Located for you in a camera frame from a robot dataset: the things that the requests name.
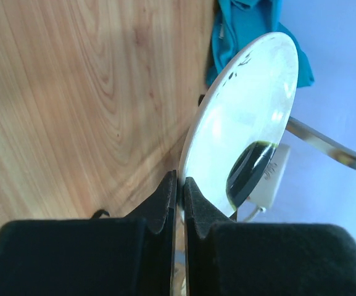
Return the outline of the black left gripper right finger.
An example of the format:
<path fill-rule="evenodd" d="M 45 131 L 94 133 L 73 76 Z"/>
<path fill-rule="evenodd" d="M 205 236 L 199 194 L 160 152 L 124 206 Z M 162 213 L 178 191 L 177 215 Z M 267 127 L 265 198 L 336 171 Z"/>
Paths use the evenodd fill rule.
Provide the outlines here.
<path fill-rule="evenodd" d="M 238 223 L 188 178 L 188 295 L 356 295 L 356 241 L 333 224 Z"/>

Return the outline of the white plate with black flowers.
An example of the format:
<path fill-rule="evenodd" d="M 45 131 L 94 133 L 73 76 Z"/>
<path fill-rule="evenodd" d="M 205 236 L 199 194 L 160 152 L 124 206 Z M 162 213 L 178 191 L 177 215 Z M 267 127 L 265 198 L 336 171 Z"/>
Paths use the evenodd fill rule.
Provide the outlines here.
<path fill-rule="evenodd" d="M 225 216 L 249 197 L 279 146 L 291 114 L 299 61 L 282 32 L 240 50 L 206 92 L 189 127 L 179 182 L 194 181 Z"/>

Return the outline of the green-lined floral mug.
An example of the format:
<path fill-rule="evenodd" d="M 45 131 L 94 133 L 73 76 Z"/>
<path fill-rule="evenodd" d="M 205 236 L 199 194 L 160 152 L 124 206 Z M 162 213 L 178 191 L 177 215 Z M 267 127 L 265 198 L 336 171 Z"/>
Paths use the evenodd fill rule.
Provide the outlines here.
<path fill-rule="evenodd" d="M 246 200 L 246 203 L 254 205 L 253 210 L 245 217 L 238 212 L 238 221 L 250 222 L 259 213 L 271 209 L 286 169 L 290 151 L 291 148 L 288 145 L 279 145 L 263 176 Z"/>

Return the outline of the steel wire dish rack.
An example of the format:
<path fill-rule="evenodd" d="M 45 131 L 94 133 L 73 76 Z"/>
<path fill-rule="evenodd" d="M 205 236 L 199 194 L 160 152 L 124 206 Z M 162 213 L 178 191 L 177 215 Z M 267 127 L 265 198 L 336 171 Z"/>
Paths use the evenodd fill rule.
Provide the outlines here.
<path fill-rule="evenodd" d="M 333 160 L 356 170 L 356 151 L 343 146 L 293 117 L 289 117 L 286 130 Z"/>

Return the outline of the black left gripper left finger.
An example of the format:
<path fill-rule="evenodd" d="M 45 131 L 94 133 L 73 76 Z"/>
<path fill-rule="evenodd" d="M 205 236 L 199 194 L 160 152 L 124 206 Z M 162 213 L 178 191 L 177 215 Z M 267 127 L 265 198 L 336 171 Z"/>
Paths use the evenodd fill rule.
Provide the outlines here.
<path fill-rule="evenodd" d="M 177 173 L 122 218 L 16 220 L 0 228 L 0 295 L 171 295 Z"/>

